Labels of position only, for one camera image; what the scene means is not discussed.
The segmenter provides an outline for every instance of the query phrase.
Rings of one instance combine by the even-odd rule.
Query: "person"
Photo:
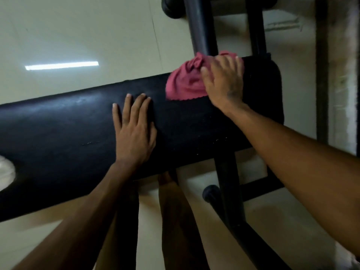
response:
[[[257,153],[285,187],[308,209],[317,222],[341,245],[360,256],[360,160],[303,136],[249,108],[242,101],[243,65],[237,57],[217,56],[210,76],[201,68],[209,99],[246,135]],[[110,223],[121,220],[134,196],[129,178],[149,158],[156,144],[154,123],[148,126],[151,99],[140,95],[131,106],[125,99],[122,119],[113,105],[116,160],[99,185],[79,209],[52,231],[14,269],[92,269]],[[170,173],[159,176],[159,199],[163,217],[162,249],[165,268],[209,269],[191,208]],[[120,225],[126,227],[128,219]],[[117,257],[123,269],[135,269],[137,238],[120,242]]]

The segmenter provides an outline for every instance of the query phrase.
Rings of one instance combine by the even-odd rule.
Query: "weight bench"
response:
[[[253,55],[245,57],[243,100],[254,111],[284,123],[281,75],[266,51],[262,7],[246,0]],[[167,15],[189,19],[194,51],[217,55],[210,0],[163,0]],[[153,99],[150,119],[157,146],[137,179],[214,158],[220,188],[203,197],[258,269],[288,269],[245,222],[243,201],[283,187],[268,177],[239,184],[234,152],[250,148],[244,134],[208,97],[165,99],[169,74],[123,81],[0,105],[0,155],[16,167],[16,179],[0,191],[0,221],[89,194],[115,160],[111,106],[123,108],[127,93]]]

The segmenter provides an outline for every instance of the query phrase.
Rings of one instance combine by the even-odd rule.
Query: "forearm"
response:
[[[92,269],[115,214],[119,192],[135,168],[113,164],[72,215],[14,269]]]
[[[360,160],[249,108],[234,108],[228,116],[324,229],[360,255]]]

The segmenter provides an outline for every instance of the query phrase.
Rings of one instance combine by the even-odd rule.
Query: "tiled floor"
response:
[[[283,79],[286,125],[316,135],[313,0],[279,0],[264,12],[268,51]],[[244,14],[215,18],[220,50],[251,54]],[[170,72],[192,58],[185,19],[160,0],[0,0],[0,104]],[[98,67],[26,71],[25,65],[97,60]],[[264,174],[252,150],[237,154],[241,179]],[[211,269],[254,269],[201,198],[217,178],[213,160],[178,169]],[[0,223],[0,270],[11,269],[73,212],[81,198]],[[335,243],[285,189],[245,203],[252,227],[293,269],[332,265]],[[141,182],[137,269],[163,269],[153,178]]]

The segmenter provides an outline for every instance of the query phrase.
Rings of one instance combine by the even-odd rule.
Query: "red rag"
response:
[[[233,59],[237,56],[228,51],[221,51],[220,55],[229,55]],[[207,96],[200,74],[200,68],[203,66],[211,72],[209,56],[197,52],[195,58],[173,71],[166,82],[166,99],[187,100]]]

